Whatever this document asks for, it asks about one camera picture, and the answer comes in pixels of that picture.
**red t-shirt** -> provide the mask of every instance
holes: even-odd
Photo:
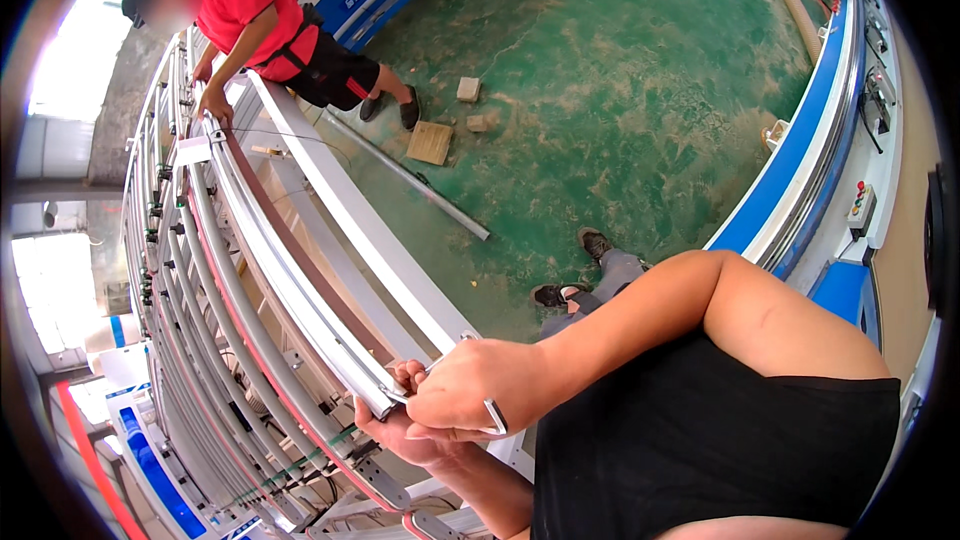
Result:
[[[234,49],[240,32],[270,5],[276,8],[278,22],[276,28],[246,61],[247,67],[253,67],[266,61],[297,33],[304,21],[304,10],[297,0],[202,0],[197,15],[197,27],[221,53],[228,54]],[[317,33],[317,27],[311,25],[303,30],[290,46],[291,51],[304,63],[310,62],[317,45]],[[277,57],[267,66],[254,69],[263,78],[277,82],[293,78],[300,71],[284,57]]]

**green floor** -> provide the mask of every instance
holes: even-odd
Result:
[[[369,125],[344,117],[492,235],[318,130],[467,319],[519,342],[554,315],[530,304],[534,285],[596,282],[581,226],[653,262],[702,246],[767,158],[762,126],[790,119],[811,71],[783,0],[412,0],[365,53],[416,86],[426,121],[454,127],[447,162],[404,157],[391,99]],[[462,76],[482,79],[477,103],[456,100]],[[477,114],[486,133],[467,130]]]

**black shirt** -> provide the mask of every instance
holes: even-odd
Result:
[[[889,459],[899,393],[896,378],[764,378],[691,333],[539,422],[531,537],[646,539],[737,515],[850,527]]]

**hand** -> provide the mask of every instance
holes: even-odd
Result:
[[[202,116],[204,111],[209,112],[221,126],[231,127],[234,124],[234,107],[227,102],[223,86],[207,84],[197,104],[198,115]]]
[[[418,379],[426,378],[424,365],[416,360],[403,361],[390,373],[403,388],[413,392],[417,391]],[[426,468],[439,467],[453,462],[461,450],[456,442],[449,440],[408,439],[407,428],[413,425],[413,421],[401,404],[390,412],[385,422],[375,419],[370,408],[359,397],[354,398],[353,407],[355,409],[353,423],[356,427],[411,465]]]
[[[492,398],[508,435],[533,425],[557,406],[559,393],[539,344],[466,339],[447,353],[429,376],[414,369],[415,396],[407,404],[414,424],[407,438],[486,441],[501,438],[479,431],[494,425],[484,406]]]
[[[193,67],[193,74],[190,76],[190,85],[195,86],[197,82],[209,82],[213,76],[213,61],[200,61]]]

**red stripe on shorts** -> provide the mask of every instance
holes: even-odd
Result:
[[[357,80],[355,80],[352,77],[346,78],[346,87],[349,88],[351,92],[353,92],[356,96],[360,97],[361,99],[366,99],[366,97],[370,95],[370,93],[364,90],[363,86],[361,86],[357,82]]]

